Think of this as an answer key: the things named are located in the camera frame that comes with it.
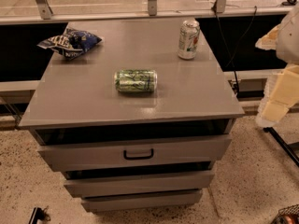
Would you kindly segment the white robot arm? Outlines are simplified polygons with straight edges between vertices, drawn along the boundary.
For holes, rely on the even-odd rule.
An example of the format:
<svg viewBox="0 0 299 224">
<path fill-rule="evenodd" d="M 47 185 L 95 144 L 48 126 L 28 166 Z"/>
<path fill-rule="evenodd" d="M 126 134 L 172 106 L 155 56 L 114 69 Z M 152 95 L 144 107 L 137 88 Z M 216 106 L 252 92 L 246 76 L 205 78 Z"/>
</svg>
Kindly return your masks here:
<svg viewBox="0 0 299 224">
<path fill-rule="evenodd" d="M 299 102 L 299 5 L 296 5 L 255 47 L 274 50 L 286 67 L 271 75 L 264 87 L 256 123 L 263 128 L 279 123 Z"/>
</svg>

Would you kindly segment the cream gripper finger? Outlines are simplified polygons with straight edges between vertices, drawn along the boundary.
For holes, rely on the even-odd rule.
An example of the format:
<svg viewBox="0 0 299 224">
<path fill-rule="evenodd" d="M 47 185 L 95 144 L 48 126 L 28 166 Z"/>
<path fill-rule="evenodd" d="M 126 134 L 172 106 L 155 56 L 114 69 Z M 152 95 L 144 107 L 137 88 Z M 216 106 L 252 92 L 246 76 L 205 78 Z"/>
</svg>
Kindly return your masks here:
<svg viewBox="0 0 299 224">
<path fill-rule="evenodd" d="M 273 127 L 299 102 L 299 66 L 289 63 L 281 72 L 271 75 L 263 94 L 256 123 L 263 128 Z"/>
</svg>

